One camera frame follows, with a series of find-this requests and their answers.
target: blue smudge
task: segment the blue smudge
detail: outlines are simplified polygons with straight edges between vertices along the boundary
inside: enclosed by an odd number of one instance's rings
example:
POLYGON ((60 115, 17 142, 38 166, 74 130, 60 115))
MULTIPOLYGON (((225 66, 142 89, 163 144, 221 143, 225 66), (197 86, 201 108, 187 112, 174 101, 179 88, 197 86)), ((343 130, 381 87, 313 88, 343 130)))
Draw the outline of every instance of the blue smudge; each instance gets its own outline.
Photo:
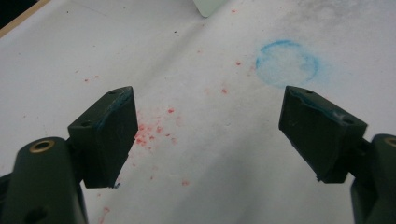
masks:
POLYGON ((318 69, 318 59, 290 40, 264 46, 256 61, 257 76, 278 88, 305 84, 318 74, 318 69))

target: black mount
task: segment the black mount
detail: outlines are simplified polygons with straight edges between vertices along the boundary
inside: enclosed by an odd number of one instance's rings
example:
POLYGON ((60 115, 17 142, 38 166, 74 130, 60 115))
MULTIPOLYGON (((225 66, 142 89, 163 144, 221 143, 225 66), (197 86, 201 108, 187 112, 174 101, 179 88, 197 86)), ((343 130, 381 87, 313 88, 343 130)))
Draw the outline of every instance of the black mount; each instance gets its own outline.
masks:
POLYGON ((113 188, 137 133, 132 87, 110 91, 69 125, 36 140, 0 178, 0 223, 88 223, 80 182, 113 188))
POLYGON ((318 181, 344 183, 355 176, 351 196, 355 223, 396 223, 396 136, 363 139, 367 124, 320 95, 285 89, 281 130, 317 174, 318 181))

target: screw hole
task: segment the screw hole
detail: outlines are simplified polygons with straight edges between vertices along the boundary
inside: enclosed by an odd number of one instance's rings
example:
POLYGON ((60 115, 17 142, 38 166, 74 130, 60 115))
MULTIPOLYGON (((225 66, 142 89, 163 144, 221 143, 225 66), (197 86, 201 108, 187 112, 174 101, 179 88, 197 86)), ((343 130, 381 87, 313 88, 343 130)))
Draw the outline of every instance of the screw hole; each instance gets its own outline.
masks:
POLYGON ((81 123, 82 127, 88 127, 90 125, 91 125, 91 121, 90 120, 87 120, 87 121, 84 121, 84 122, 81 123))
POLYGON ((352 119, 343 119, 343 122, 345 122, 347 124, 354 124, 352 119))
POLYGON ((37 207, 36 209, 31 210, 24 219, 25 223, 34 224, 37 223, 47 216, 47 210, 44 207, 37 207))
POLYGON ((55 145, 54 141, 44 140, 44 141, 40 141, 40 142, 33 144, 29 150, 32 153, 40 153, 40 152, 44 152, 44 151, 47 151, 48 149, 52 148, 53 145, 55 145))

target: white object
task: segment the white object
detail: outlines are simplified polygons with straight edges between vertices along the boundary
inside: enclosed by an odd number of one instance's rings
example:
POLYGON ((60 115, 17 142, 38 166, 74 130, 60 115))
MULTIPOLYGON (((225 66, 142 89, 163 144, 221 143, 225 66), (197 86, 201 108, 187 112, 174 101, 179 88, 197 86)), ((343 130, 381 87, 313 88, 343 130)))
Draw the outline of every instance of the white object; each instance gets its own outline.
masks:
POLYGON ((194 0, 203 17, 212 15, 227 0, 194 0))

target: blue circle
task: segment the blue circle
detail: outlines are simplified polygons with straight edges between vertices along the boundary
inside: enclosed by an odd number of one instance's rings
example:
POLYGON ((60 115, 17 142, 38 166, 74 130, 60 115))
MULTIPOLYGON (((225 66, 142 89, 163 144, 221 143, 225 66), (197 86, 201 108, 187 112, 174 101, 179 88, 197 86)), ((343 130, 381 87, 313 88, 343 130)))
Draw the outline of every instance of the blue circle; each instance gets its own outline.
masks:
POLYGON ((304 84, 317 75, 318 67, 316 57, 290 40, 263 47, 256 61, 257 76, 279 88, 304 84))

